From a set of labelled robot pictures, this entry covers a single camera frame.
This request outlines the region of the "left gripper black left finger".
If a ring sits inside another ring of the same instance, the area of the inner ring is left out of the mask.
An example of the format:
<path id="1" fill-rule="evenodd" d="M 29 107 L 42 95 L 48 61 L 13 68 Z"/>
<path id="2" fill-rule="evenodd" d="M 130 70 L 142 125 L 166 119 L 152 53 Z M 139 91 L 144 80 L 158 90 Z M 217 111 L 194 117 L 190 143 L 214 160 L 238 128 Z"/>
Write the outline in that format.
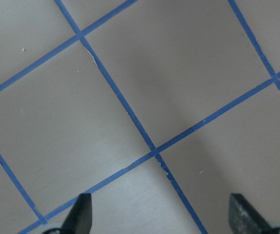
<path id="1" fill-rule="evenodd" d="M 92 196 L 80 194 L 64 220 L 61 234 L 89 234 L 92 228 Z"/>

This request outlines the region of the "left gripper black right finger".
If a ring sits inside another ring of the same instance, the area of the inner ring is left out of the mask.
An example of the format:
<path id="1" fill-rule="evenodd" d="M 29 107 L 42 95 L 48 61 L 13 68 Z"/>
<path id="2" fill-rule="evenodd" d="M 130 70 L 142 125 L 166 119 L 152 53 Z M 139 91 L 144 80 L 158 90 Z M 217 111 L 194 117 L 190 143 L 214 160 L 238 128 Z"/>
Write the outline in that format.
<path id="1" fill-rule="evenodd" d="M 230 194 L 228 224 L 234 234 L 269 234 L 272 227 L 242 194 Z"/>

